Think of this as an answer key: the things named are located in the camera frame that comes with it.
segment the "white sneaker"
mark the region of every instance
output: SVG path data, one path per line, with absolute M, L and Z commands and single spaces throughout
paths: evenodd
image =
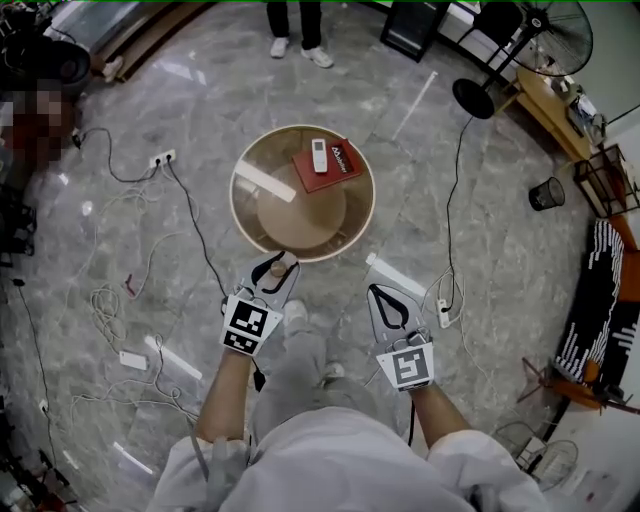
M 107 83 L 113 82 L 113 79 L 116 77 L 116 74 L 122 68 L 124 64 L 124 59 L 121 56 L 116 57 L 111 62 L 107 62 L 104 65 L 104 69 L 102 70 L 102 75 L 104 76 L 104 81 Z
M 288 37 L 276 37 L 271 45 L 271 57 L 274 59 L 281 59 L 284 57 L 284 54 L 287 51 L 287 46 L 289 46 Z
M 332 380 L 344 377 L 344 366 L 340 363 L 329 363 L 324 369 L 323 380 L 330 382 Z
M 304 302 L 290 300 L 284 305 L 284 326 L 287 327 L 296 318 L 302 318 L 306 322 L 309 319 L 309 313 Z
M 302 50 L 300 53 L 303 57 L 311 59 L 321 68 L 330 68 L 333 66 L 333 59 L 326 54 L 321 46 L 316 46 L 315 48 L 311 48 L 311 50 Z

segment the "white sleeve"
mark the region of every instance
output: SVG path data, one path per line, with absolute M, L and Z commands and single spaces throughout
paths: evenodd
M 171 452 L 147 512 L 215 512 L 247 468 L 249 449 L 242 441 L 208 443 L 185 437 Z
M 427 461 L 444 483 L 474 500 L 482 512 L 548 511 L 547 500 L 533 479 L 522 472 L 500 444 L 477 430 L 438 440 Z

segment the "wooden desk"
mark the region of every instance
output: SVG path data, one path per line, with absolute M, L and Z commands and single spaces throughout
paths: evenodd
M 589 139 L 586 135 L 580 137 L 576 133 L 567 120 L 564 103 L 542 77 L 520 67 L 516 72 L 516 79 L 510 85 L 514 85 L 519 90 L 496 111 L 496 114 L 517 100 L 553 135 L 569 155 L 570 163 L 581 162 L 591 157 Z

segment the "round table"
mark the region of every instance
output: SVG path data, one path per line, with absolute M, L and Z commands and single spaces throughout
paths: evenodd
M 292 157 L 319 138 L 327 145 L 344 139 L 318 126 L 286 126 L 257 139 L 236 163 L 231 211 L 261 251 L 286 249 L 302 262 L 321 261 L 355 243 L 371 221 L 375 184 L 369 163 L 353 144 L 363 168 L 359 176 L 311 193 L 304 189 Z

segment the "black pants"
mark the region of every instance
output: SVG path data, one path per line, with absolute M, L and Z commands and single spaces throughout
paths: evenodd
M 267 4 L 269 25 L 274 37 L 289 37 L 289 17 L 286 2 L 269 2 Z M 300 18 L 302 18 L 302 48 L 311 50 L 320 46 L 320 2 L 300 2 Z

